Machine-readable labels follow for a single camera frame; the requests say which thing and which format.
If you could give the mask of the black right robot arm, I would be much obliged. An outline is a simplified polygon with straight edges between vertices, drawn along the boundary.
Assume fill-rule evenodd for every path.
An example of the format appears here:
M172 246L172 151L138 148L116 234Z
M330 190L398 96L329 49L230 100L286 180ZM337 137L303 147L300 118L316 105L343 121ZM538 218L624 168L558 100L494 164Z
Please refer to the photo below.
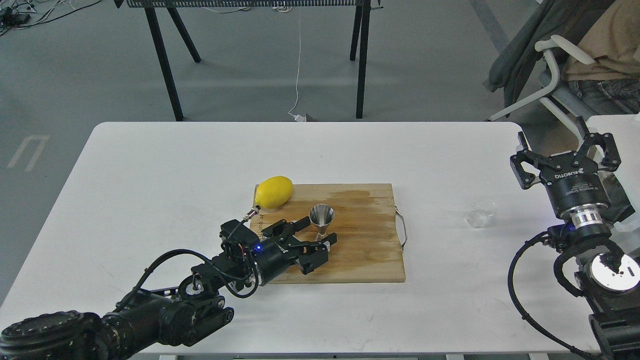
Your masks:
M583 297L592 314L589 325L607 360L637 360L640 348L639 264L611 239L602 216L611 206L601 172L613 173L621 164L614 136L590 132L576 119L582 143L577 150L544 156L530 150L523 132L521 150L510 157L510 168L521 189L541 183L554 215L562 224L535 235L515 253L507 273L507 288L521 318L535 330L585 360L595 355L561 340L525 310L515 291L515 267L536 244L555 249L556 281L574 297Z

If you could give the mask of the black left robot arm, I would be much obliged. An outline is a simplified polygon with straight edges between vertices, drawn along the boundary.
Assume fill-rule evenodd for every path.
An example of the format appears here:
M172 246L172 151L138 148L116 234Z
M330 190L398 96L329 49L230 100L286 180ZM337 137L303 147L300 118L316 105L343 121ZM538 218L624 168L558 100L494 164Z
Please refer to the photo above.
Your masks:
M207 258L187 249L163 253L104 316L59 311L11 324L1 333L1 358L127 360L154 344L194 346L233 320L234 309L226 306L221 289L246 299L294 265L307 275L328 262L337 234L318 235L313 241L297 239L297 233L313 223L304 217L281 219L258 235L246 223L259 210L257 205L243 219L221 225L219 255ZM202 263L176 287L143 289L153 271L178 255L193 255Z

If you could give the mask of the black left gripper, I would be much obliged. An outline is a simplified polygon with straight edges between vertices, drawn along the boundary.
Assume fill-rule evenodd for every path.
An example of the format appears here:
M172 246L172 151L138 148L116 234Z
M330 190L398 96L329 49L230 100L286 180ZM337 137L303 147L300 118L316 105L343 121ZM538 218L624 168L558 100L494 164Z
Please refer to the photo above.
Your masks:
M264 241L250 245L259 286L265 286L295 264L307 275L329 261L330 248L338 241L338 235L333 232L318 244L306 246L308 242L294 234L310 224L308 216L291 222L281 219L261 231Z

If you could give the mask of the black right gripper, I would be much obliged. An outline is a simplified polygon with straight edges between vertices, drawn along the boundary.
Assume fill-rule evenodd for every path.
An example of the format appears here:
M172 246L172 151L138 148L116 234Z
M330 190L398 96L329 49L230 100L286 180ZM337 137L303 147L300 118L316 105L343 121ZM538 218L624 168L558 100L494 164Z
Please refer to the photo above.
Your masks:
M550 199L556 218L569 218L577 207L608 208L610 196L604 189L598 171L614 173L622 160L614 136L609 133L591 132L582 116L575 119L582 142L574 153L556 153L550 158L533 152L523 131L518 132L519 150L509 158L519 186L526 191L542 182ZM588 157L592 147L602 152L599 161ZM526 171L523 164L538 170Z

